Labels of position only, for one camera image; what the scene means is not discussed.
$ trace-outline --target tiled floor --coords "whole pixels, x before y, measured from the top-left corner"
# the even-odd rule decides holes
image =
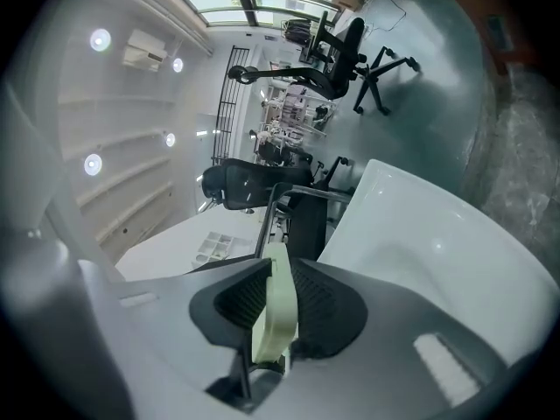
[[[361,104],[364,114],[354,113],[361,80],[351,82],[327,137],[308,149],[327,166],[338,155],[353,160],[351,169],[337,171],[335,186],[356,185],[368,160],[377,158],[456,193],[480,119],[485,75],[473,25],[454,0],[371,0],[356,15],[366,21],[360,52],[370,64],[388,46],[414,57],[422,72],[403,65],[380,78],[389,116],[375,109],[370,93]],[[347,23],[341,20],[336,30]]]

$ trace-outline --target metal railing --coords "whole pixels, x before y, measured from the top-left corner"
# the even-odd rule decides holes
[[[220,103],[216,116],[216,127],[213,136],[212,165],[220,165],[229,157],[231,132],[234,124],[237,97],[242,84],[228,78],[228,70],[233,66],[245,66],[249,56],[248,48],[238,48],[234,45],[227,62],[224,82],[221,85]]]

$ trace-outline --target ceiling light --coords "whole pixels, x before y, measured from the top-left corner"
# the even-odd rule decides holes
[[[173,61],[173,71],[180,73],[181,70],[183,70],[183,60],[181,58],[176,58]]]
[[[90,176],[94,176],[102,170],[102,158],[97,154],[90,154],[84,161],[84,170]]]
[[[111,45],[111,35],[102,28],[95,30],[89,38],[89,45],[97,52],[104,52]]]
[[[175,144],[175,134],[171,132],[165,137],[165,144],[170,148]]]

